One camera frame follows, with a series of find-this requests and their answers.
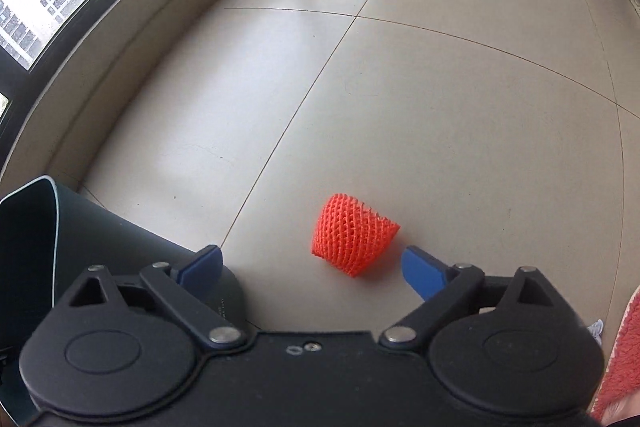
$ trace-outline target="red fuzzy fabric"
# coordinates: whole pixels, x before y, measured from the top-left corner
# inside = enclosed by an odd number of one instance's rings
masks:
[[[602,420],[602,415],[610,404],[640,389],[638,360],[640,360],[640,288],[636,290],[626,307],[609,365],[591,409],[591,415],[596,420]]]

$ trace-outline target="metal rivet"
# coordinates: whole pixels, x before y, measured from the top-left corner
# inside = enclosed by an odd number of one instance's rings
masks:
[[[232,326],[220,326],[209,331],[209,340],[215,344],[232,344],[242,337],[242,331]]]
[[[305,351],[320,351],[322,349],[322,345],[317,342],[308,342],[305,344]]]
[[[393,326],[385,331],[385,338],[394,344],[411,342],[418,334],[407,326]]]
[[[287,354],[293,355],[294,357],[298,357],[303,353],[303,349],[300,346],[287,346],[285,351],[287,351]]]

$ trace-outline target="red towel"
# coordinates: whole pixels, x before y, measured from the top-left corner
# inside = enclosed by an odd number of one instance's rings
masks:
[[[607,370],[591,409],[591,414],[596,420],[609,424],[609,420],[614,414],[618,416],[622,414],[622,408],[625,405],[618,402],[633,393],[640,392],[639,360],[640,287],[635,291],[626,307]]]

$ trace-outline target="orange mesh cup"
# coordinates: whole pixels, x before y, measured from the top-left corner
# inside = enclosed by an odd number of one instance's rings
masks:
[[[322,208],[311,253],[356,277],[391,243],[400,225],[346,194],[334,194]]]

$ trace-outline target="black container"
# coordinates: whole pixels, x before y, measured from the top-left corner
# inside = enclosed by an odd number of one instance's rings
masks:
[[[17,371],[19,350],[84,268],[104,264],[128,275],[193,255],[48,176],[0,201],[0,403],[12,419],[21,424],[34,411]]]

